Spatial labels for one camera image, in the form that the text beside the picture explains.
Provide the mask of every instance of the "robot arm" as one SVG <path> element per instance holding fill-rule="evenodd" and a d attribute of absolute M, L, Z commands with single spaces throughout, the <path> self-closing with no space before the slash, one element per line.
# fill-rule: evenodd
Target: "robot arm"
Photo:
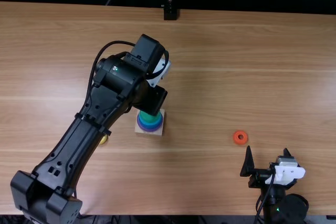
<path fill-rule="evenodd" d="M 82 206 L 72 196 L 78 179 L 101 138 L 111 134 L 111 125 L 132 106 L 151 115 L 160 110 L 167 92 L 151 87 L 147 79 L 162 76 L 169 63 L 168 52 L 158 41 L 142 35 L 136 45 L 123 43 L 134 45 L 131 53 L 110 56 L 97 64 L 102 52 L 119 42 L 107 44 L 98 54 L 85 103 L 56 147 L 32 173 L 18 171 L 10 183 L 16 208 L 34 222 L 71 224 Z M 164 66 L 153 73 L 163 54 Z"/>
<path fill-rule="evenodd" d="M 305 174 L 296 159 L 285 148 L 283 156 L 278 156 L 275 163 L 270 163 L 268 169 L 258 169 L 254 166 L 250 146 L 246 148 L 241 177 L 250 177 L 249 188 L 259 188 L 261 191 L 257 201 L 257 215 L 254 224 L 260 218 L 261 209 L 264 211 L 265 224 L 301 224 L 306 217 L 309 204 L 301 195 L 286 195 L 286 190 L 296 184 Z"/>

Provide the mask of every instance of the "white bracket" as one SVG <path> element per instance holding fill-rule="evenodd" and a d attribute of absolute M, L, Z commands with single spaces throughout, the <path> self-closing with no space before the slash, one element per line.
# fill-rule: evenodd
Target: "white bracket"
<path fill-rule="evenodd" d="M 288 166 L 287 165 L 276 165 L 275 166 L 275 179 L 274 184 L 278 185 L 288 185 L 294 179 L 303 178 L 306 170 L 302 167 L 298 166 Z M 265 180 L 265 184 L 269 185 L 271 183 L 273 175 L 271 175 L 267 180 Z"/>
<path fill-rule="evenodd" d="M 159 61 L 159 63 L 156 65 L 153 73 L 156 73 L 156 72 L 160 71 L 161 69 L 163 69 L 164 63 L 165 63 L 165 60 L 161 59 Z M 152 80 L 147 80 L 149 85 L 154 88 L 160 82 L 160 80 L 162 80 L 165 77 L 165 75 L 168 73 L 168 70 L 170 69 L 170 66 L 171 66 L 171 62 L 169 60 L 166 68 L 162 71 L 162 73 L 159 76 L 155 77 Z"/>

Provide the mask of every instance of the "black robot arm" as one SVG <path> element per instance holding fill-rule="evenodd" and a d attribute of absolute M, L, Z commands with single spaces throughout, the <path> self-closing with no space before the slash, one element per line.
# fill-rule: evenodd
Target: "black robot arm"
<path fill-rule="evenodd" d="M 167 95 L 163 88 L 153 88 L 146 81 L 160 74 L 153 71 L 163 54 L 167 64 L 169 55 L 164 47 L 142 35 L 131 53 L 123 52 L 98 62 L 102 52 L 117 43 L 134 45 L 115 41 L 99 52 L 85 103 L 69 129 L 32 173 L 18 171 L 10 183 L 15 206 L 32 221 L 71 224 L 82 205 L 72 195 L 102 137 L 110 135 L 111 125 L 132 106 L 156 115 Z"/>

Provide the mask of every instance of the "wooden base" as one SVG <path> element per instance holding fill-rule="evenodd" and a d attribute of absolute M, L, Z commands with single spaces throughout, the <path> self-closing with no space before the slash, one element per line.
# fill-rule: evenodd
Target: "wooden base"
<path fill-rule="evenodd" d="M 137 123 L 137 117 L 138 117 L 138 114 L 140 113 L 140 110 L 138 110 L 137 112 L 137 117 L 135 118 L 135 132 L 136 133 L 143 133 L 143 134 L 150 134 L 150 135 L 158 135 L 158 136 L 162 136 L 162 132 L 163 132 L 163 123 L 164 123 L 164 109 L 160 109 L 160 112 L 163 116 L 163 119 L 162 119 L 162 125 L 160 128 L 158 128 L 156 131 L 153 131 L 153 132 L 147 132 L 147 131 L 144 131 L 143 129 L 141 129 L 139 126 L 138 126 L 138 123 Z"/>

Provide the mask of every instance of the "purple ring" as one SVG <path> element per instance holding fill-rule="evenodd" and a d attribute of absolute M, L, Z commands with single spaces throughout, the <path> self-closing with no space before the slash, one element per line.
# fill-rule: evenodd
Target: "purple ring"
<path fill-rule="evenodd" d="M 144 126 L 142 126 L 142 124 L 141 124 L 141 122 L 140 122 L 140 119 L 139 119 L 139 115 L 136 117 L 136 120 L 137 120 L 136 122 L 137 122 L 138 126 L 140 127 L 140 129 L 142 129 L 143 131 L 146 131 L 146 132 L 154 132 L 154 131 L 157 131 L 157 130 L 161 127 L 162 122 L 163 122 L 163 120 L 161 120 L 161 123 L 160 123 L 157 127 L 153 128 L 153 129 L 147 129 L 147 128 L 145 128 Z"/>

